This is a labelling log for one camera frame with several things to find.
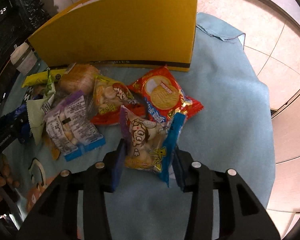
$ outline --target yellow wrapper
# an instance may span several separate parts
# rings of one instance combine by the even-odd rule
[[[65,71],[66,71],[66,68],[51,70],[50,73],[53,78],[53,82],[58,82],[58,80],[62,77],[62,75]],[[28,87],[28,86],[47,84],[47,82],[48,82],[48,72],[43,71],[43,72],[40,72],[37,74],[27,76],[26,80],[22,84],[22,87],[24,88],[24,87]]]

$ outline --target yellow cardboard box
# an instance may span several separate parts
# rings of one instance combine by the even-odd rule
[[[97,62],[188,71],[197,0],[81,0],[29,37],[49,65]]]

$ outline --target orange print on cloth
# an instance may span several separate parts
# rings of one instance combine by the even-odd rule
[[[34,176],[34,170],[38,169],[40,173],[39,178],[35,178]],[[28,168],[32,183],[35,184],[34,187],[32,187],[26,198],[27,198],[27,204],[26,204],[26,210],[27,212],[30,212],[34,204],[38,201],[39,197],[42,195],[42,193],[45,191],[48,185],[55,179],[54,177],[50,177],[46,179],[46,173],[44,171],[44,168],[42,164],[39,162],[37,158],[33,158],[30,167]]]

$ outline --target blue cloth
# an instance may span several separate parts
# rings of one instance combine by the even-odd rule
[[[201,101],[205,108],[184,125],[178,145],[210,169],[222,172],[236,169],[266,207],[275,172],[269,92],[267,86],[258,80],[243,51],[240,42],[243,38],[241,31],[226,22],[204,13],[197,15],[190,71],[172,71],[172,74],[185,93]],[[40,64],[42,71],[46,65],[42,61]],[[101,68],[104,75],[125,84],[134,82],[148,71]],[[21,88],[23,80],[20,75],[3,114],[20,106],[26,92],[26,88]],[[26,195],[41,181],[37,171],[32,171],[33,184],[28,171],[34,157],[40,161],[48,178],[63,169],[83,171],[101,161],[105,153],[116,149],[121,138],[119,126],[98,129],[106,144],[70,162],[62,156],[53,161],[44,144],[35,146],[31,141],[20,145],[15,141],[5,154],[13,174],[21,182],[20,192]],[[182,193],[174,180],[170,186],[167,188],[153,173],[123,169],[116,192],[105,195],[113,239],[184,239],[191,193]],[[216,214],[214,237],[217,236]]]

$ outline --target white plastic container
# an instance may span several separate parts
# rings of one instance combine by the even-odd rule
[[[10,56],[11,63],[16,66],[24,76],[33,68],[37,62],[37,57],[32,48],[27,43],[22,43],[19,47],[15,45],[15,51]]]

